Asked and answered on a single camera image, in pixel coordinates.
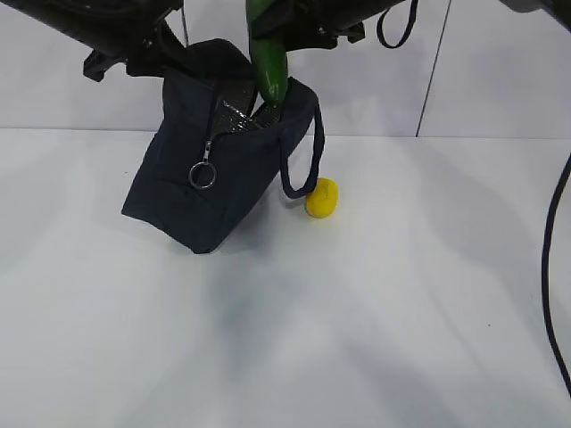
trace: bag handle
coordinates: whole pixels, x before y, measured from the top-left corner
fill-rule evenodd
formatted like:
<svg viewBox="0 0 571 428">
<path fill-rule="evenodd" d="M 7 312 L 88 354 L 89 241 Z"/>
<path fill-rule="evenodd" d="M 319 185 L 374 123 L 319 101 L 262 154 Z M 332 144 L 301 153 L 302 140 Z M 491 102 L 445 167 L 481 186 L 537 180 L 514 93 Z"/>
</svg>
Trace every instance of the bag handle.
<svg viewBox="0 0 571 428">
<path fill-rule="evenodd" d="M 377 36 L 378 40 L 381 42 L 381 45 L 388 49 L 398 49 L 402 45 L 404 45 L 407 40 L 409 40 L 410 33 L 412 33 L 412 29 L 414 28 L 414 24 L 417 21 L 417 9 L 418 9 L 418 0 L 412 0 L 410 5 L 410 12 L 409 12 L 409 23 L 407 24 L 407 28 L 404 30 L 404 34 L 402 35 L 401 41 L 396 45 L 389 45 L 389 43 L 385 39 L 385 32 L 383 31 L 383 25 L 385 24 L 386 14 L 392 7 L 389 7 L 386 11 L 383 12 L 381 18 L 378 20 L 377 23 Z"/>
<path fill-rule="evenodd" d="M 301 189 L 295 190 L 292 187 L 292 182 L 289 177 L 289 165 L 287 160 L 289 154 L 286 151 L 286 145 L 279 138 L 280 145 L 280 171 L 282 177 L 282 186 L 284 187 L 284 192 L 290 199 L 299 199 L 303 196 L 307 196 L 315 190 L 318 185 L 319 177 L 319 163 L 321 162 L 321 156 L 325 150 L 325 130 L 323 128 L 323 119 L 321 118 L 321 109 L 317 105 L 314 114 L 315 119 L 315 136 L 313 137 L 313 157 L 311 159 L 311 169 L 310 174 L 305 181 L 305 184 Z"/>
</svg>

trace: yellow toy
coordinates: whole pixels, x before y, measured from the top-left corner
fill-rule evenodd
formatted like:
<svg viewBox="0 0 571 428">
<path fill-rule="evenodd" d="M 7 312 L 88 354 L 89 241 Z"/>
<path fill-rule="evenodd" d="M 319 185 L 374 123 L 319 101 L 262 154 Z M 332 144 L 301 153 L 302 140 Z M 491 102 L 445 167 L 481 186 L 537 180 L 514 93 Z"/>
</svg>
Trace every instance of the yellow toy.
<svg viewBox="0 0 571 428">
<path fill-rule="evenodd" d="M 339 186 L 337 183 L 328 178 L 320 178 L 313 193 L 307 197 L 305 209 L 312 217 L 326 218 L 333 214 L 338 200 Z"/>
</svg>

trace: white tabletop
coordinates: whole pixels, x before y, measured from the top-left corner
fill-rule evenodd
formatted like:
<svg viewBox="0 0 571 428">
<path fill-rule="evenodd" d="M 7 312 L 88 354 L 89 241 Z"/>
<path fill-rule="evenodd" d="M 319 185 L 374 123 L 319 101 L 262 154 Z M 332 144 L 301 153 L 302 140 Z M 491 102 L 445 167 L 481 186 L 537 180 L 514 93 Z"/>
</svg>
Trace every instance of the white tabletop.
<svg viewBox="0 0 571 428">
<path fill-rule="evenodd" d="M 0 426 L 569 426 L 571 141 L 330 137 L 332 218 L 276 182 L 195 256 L 120 214 L 151 137 L 0 131 Z"/>
</svg>

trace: black cord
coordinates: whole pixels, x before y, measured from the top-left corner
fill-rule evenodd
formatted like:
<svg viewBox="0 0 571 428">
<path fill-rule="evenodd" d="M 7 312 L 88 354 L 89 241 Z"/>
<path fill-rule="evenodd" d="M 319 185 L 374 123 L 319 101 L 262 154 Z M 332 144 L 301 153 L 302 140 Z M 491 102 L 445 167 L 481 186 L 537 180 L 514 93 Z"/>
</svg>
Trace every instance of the black cord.
<svg viewBox="0 0 571 428">
<path fill-rule="evenodd" d="M 420 129 L 422 128 L 422 124 L 425 119 L 426 107 L 428 106 L 428 97 L 430 96 L 430 91 L 432 91 L 434 74 L 436 73 L 436 65 L 438 65 L 438 59 L 440 58 L 440 51 L 443 47 L 444 33 L 446 32 L 446 26 L 448 25 L 448 18 L 450 17 L 451 8 L 452 8 L 452 0 L 448 0 L 448 7 L 446 8 L 446 14 L 444 15 L 443 30 L 441 31 L 440 38 L 438 39 L 438 46 L 436 47 L 436 55 L 434 56 L 434 62 L 432 63 L 432 69 L 430 70 L 430 79 L 428 80 L 428 86 L 426 87 L 425 101 L 422 103 L 422 110 L 420 111 L 420 118 L 418 119 L 417 133 L 415 134 L 415 136 L 420 136 Z"/>
<path fill-rule="evenodd" d="M 559 371 L 563 377 L 563 382 L 571 398 L 571 377 L 569 377 L 569 372 L 565 364 L 565 360 L 561 355 L 561 350 L 557 343 L 557 338 L 555 337 L 555 332 L 553 331 L 553 320 L 551 319 L 551 308 L 550 308 L 550 251 L 551 251 L 551 240 L 553 236 L 553 227 L 555 225 L 555 217 L 557 215 L 557 208 L 559 202 L 561 201 L 561 196 L 565 191 L 565 186 L 569 180 L 569 175 L 571 175 L 571 155 L 563 168 L 561 177 L 553 197 L 551 198 L 550 208 L 547 214 L 547 223 L 545 225 L 545 236 L 543 238 L 543 250 L 542 250 L 542 304 L 543 304 L 543 319 L 545 320 L 545 329 L 547 330 L 547 337 L 549 338 L 551 349 L 553 350 L 553 355 L 557 360 L 557 365 L 559 366 Z"/>
</svg>

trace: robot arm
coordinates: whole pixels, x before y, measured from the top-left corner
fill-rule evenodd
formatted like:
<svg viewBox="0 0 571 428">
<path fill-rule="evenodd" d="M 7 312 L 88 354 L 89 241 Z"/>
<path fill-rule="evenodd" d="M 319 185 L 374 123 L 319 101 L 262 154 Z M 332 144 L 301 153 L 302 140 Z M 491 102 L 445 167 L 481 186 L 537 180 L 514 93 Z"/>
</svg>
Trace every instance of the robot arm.
<svg viewBox="0 0 571 428">
<path fill-rule="evenodd" d="M 118 62 L 130 76 L 160 76 L 167 65 L 193 72 L 164 21 L 183 0 L 0 1 L 93 48 L 84 74 L 95 81 Z"/>
<path fill-rule="evenodd" d="M 127 64 L 130 76 L 161 76 L 165 67 L 197 74 L 193 69 L 195 62 L 189 61 L 185 47 L 164 20 L 179 9 L 183 1 L 0 0 L 92 47 L 94 51 L 84 63 L 84 74 L 96 81 L 102 80 L 104 73 L 118 62 Z M 364 20 L 402 1 L 246 0 L 248 11 L 257 11 L 255 16 L 249 13 L 248 24 L 252 60 L 259 76 L 266 78 L 259 79 L 262 94 L 278 103 L 279 96 L 285 92 L 287 51 L 333 49 L 339 37 L 356 43 L 365 37 Z M 571 0 L 501 1 L 517 12 L 543 9 L 571 30 Z M 265 43 L 266 40 L 277 41 L 279 52 L 266 49 L 271 45 Z"/>
</svg>

